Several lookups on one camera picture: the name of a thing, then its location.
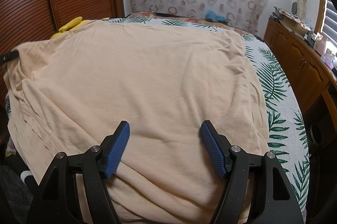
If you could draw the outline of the beige printed t-shirt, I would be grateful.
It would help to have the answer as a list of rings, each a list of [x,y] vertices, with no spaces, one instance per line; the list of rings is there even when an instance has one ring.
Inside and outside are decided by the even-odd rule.
[[[107,182],[122,222],[209,222],[225,182],[202,144],[205,120],[248,153],[268,151],[262,87],[233,30],[96,20],[17,49],[5,65],[9,131],[37,181],[58,152],[130,124]]]

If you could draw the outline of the floral leaf bed sheet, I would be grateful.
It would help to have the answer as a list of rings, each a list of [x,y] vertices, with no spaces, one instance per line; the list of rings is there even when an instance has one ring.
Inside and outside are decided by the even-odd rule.
[[[110,23],[180,26],[210,32],[221,32],[224,29],[237,32],[245,40],[247,58],[257,73],[265,96],[269,125],[268,146],[290,180],[305,223],[310,167],[303,117],[288,78],[266,43],[239,29],[201,19],[164,18],[164,15],[138,12],[127,18],[102,20]]]

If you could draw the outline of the yellow Pikachu plush toy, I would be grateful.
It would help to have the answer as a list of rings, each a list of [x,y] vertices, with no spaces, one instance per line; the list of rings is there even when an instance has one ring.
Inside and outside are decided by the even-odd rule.
[[[80,27],[82,27],[83,25],[85,25],[86,23],[91,22],[91,20],[83,20],[81,16],[74,18],[73,20],[71,20],[70,22],[68,22],[67,24],[65,24],[64,26],[62,26],[57,33],[55,33],[53,36],[51,36],[50,39],[55,39],[69,31],[74,31]]]

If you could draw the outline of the wooden sideboard cabinet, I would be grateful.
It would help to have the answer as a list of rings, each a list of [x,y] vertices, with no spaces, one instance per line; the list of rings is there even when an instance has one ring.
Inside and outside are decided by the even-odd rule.
[[[328,110],[336,129],[336,77],[304,41],[269,18],[264,42],[269,46],[289,80],[303,115],[316,111],[318,101]]]

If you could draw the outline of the purple small container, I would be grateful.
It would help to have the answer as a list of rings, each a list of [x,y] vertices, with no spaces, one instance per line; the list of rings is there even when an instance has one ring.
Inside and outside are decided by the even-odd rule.
[[[330,69],[334,69],[335,55],[327,48],[326,52],[320,57],[321,61]]]

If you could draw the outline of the pink bottle on cabinet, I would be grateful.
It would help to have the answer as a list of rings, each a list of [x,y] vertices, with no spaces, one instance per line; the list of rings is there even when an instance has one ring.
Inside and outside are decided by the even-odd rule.
[[[326,53],[328,37],[325,35],[321,35],[316,39],[315,42],[315,51],[320,55],[324,55]]]

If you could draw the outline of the cardboard box with papers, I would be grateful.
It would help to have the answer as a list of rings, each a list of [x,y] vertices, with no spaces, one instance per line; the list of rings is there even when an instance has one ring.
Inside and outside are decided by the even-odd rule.
[[[311,28],[308,27],[308,25],[302,22],[299,18],[278,6],[274,6],[273,17],[290,32],[297,33],[302,37],[311,31]]]

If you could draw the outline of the white window blinds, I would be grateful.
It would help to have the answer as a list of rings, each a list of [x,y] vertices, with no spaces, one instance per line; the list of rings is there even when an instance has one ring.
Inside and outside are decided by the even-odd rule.
[[[337,13],[331,0],[326,0],[325,4],[325,15],[324,22],[322,26],[322,31],[324,35],[328,37],[329,42],[332,44],[333,48],[331,51],[336,53],[336,42],[337,42]]]

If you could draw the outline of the blue item on box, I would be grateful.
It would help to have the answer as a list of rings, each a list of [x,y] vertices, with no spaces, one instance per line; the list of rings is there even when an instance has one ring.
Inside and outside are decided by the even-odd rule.
[[[224,16],[217,15],[214,11],[208,10],[206,12],[206,20],[211,22],[221,22],[221,23],[227,23],[227,19]]]

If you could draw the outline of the small round desk fan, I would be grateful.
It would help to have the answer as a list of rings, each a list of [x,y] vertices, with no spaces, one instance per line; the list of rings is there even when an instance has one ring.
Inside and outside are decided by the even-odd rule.
[[[291,13],[292,15],[297,15],[298,14],[298,3],[293,2],[291,6]]]

